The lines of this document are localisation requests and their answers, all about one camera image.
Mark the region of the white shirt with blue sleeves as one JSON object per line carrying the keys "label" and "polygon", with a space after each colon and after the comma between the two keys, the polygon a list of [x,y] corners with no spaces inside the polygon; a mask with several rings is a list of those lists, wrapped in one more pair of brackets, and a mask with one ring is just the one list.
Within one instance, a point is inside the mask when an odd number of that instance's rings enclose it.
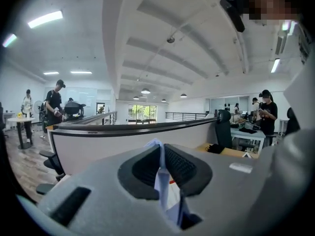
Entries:
{"label": "white shirt with blue sleeves", "polygon": [[159,146],[159,167],[155,177],[154,189],[159,193],[159,204],[166,217],[179,228],[183,217],[188,213],[183,192],[176,183],[171,184],[171,174],[166,167],[166,152],[164,144],[154,138],[146,146]]}

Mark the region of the round white table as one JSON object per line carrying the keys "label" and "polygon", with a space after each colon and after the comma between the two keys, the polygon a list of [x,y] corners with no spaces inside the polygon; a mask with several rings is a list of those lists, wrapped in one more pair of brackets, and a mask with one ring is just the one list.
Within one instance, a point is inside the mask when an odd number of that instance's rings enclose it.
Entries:
{"label": "round white table", "polygon": [[17,127],[17,132],[18,132],[18,138],[19,138],[19,142],[20,144],[18,145],[18,149],[28,149],[32,146],[32,139],[30,139],[30,142],[23,142],[22,139],[22,131],[21,131],[21,123],[31,123],[33,120],[35,120],[35,118],[31,118],[31,117],[21,117],[21,118],[9,118],[7,121],[8,122],[15,122],[16,123],[16,127]]}

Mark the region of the standing fan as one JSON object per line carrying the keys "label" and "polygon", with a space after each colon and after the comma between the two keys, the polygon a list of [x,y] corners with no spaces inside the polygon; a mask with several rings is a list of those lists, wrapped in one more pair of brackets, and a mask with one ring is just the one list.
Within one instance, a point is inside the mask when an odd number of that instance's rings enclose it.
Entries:
{"label": "standing fan", "polygon": [[46,108],[43,101],[36,101],[33,104],[33,110],[38,115],[38,120],[40,124],[43,124],[44,118],[46,116]]}

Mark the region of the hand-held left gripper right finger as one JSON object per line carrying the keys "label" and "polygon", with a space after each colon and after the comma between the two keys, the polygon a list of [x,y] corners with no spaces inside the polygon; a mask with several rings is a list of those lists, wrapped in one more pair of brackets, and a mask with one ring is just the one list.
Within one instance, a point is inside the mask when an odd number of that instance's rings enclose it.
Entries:
{"label": "hand-held left gripper right finger", "polygon": [[258,159],[166,145],[165,162],[180,198],[163,236],[255,236],[263,230],[257,200],[265,170]]}

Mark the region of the white desk partition black rim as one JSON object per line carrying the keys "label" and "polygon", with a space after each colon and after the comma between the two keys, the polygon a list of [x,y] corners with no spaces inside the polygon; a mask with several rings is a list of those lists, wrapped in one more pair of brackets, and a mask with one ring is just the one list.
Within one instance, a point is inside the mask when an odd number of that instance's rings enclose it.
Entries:
{"label": "white desk partition black rim", "polygon": [[213,118],[144,125],[63,124],[49,136],[64,173],[73,175],[96,160],[142,148],[153,139],[188,148],[215,142],[214,126]]}

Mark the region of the black high-back office chair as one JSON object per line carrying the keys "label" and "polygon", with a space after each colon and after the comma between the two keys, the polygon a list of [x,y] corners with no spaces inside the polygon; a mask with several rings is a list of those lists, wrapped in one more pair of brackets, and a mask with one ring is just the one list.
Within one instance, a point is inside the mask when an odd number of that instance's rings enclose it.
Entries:
{"label": "black high-back office chair", "polygon": [[227,110],[219,110],[215,124],[215,132],[217,136],[217,152],[216,154],[223,154],[223,151],[228,149],[240,148],[245,151],[247,148],[254,148],[254,145],[249,143],[240,143],[233,145],[230,126],[231,114]]}

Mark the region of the black stair railing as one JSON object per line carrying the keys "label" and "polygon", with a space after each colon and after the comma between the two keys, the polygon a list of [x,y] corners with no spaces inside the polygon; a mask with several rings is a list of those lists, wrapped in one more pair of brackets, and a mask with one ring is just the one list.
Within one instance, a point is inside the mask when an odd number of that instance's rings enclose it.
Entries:
{"label": "black stair railing", "polygon": [[180,113],[180,112],[166,112],[165,118],[175,121],[190,121],[204,119],[207,116],[206,113]]}

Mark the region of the large glass window wall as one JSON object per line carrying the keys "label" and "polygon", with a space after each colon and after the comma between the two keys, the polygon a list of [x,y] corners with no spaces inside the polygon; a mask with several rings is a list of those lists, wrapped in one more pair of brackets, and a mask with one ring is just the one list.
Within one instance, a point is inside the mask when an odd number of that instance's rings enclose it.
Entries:
{"label": "large glass window wall", "polygon": [[129,124],[154,124],[157,121],[157,106],[131,105],[128,106]]}

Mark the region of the black balcony railing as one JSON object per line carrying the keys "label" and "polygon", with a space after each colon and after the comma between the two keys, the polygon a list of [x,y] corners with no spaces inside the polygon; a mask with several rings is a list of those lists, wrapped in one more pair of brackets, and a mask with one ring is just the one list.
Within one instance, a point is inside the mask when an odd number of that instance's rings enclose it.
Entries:
{"label": "black balcony railing", "polygon": [[115,125],[117,120],[117,111],[105,113],[102,116],[102,125]]}

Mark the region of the light blue desk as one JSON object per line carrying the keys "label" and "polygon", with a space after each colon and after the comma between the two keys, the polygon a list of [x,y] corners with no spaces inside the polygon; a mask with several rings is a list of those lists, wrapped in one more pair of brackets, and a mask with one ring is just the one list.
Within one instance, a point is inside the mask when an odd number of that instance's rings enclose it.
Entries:
{"label": "light blue desk", "polygon": [[259,148],[258,148],[258,155],[260,155],[262,149],[264,140],[266,139],[266,135],[258,130],[256,133],[250,134],[247,132],[240,131],[238,128],[231,128],[231,137],[234,138],[241,138],[241,139],[248,139],[253,141],[259,141]]}

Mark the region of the black pouch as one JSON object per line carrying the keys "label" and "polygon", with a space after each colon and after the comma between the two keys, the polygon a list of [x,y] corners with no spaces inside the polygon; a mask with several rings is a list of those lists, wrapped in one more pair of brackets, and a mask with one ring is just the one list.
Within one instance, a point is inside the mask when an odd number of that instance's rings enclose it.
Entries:
{"label": "black pouch", "polygon": [[215,154],[221,154],[224,149],[225,149],[225,147],[218,145],[218,144],[212,144],[212,145],[208,145],[206,147],[207,152],[215,153]]}

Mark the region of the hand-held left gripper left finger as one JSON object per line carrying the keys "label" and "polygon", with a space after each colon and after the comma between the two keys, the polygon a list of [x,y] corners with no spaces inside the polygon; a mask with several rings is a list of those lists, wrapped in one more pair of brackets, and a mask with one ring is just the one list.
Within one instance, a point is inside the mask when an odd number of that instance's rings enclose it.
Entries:
{"label": "hand-held left gripper left finger", "polygon": [[158,145],[92,162],[56,185],[38,208],[76,235],[172,236],[155,190]]}

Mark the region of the black office chair with headrest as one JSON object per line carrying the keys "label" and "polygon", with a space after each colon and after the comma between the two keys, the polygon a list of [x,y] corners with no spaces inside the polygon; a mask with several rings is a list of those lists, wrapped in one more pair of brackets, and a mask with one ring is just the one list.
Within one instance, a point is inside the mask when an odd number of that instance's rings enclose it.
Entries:
{"label": "black office chair with headrest", "polygon": [[[65,177],[65,173],[64,173],[64,170],[61,167],[61,164],[60,164],[60,161],[59,161],[57,155],[55,153],[52,153],[52,152],[46,151],[46,150],[41,150],[39,152],[39,154],[41,156],[44,156],[44,157],[47,158],[47,160],[44,161],[44,166],[46,166],[49,169],[52,169],[52,170],[56,171],[56,173],[57,173],[56,180],[57,180],[57,183],[59,183],[61,181],[61,179],[63,177]],[[55,186],[55,184],[49,184],[49,183],[39,184],[36,187],[36,193],[40,194],[40,195],[45,195],[54,186]]]}

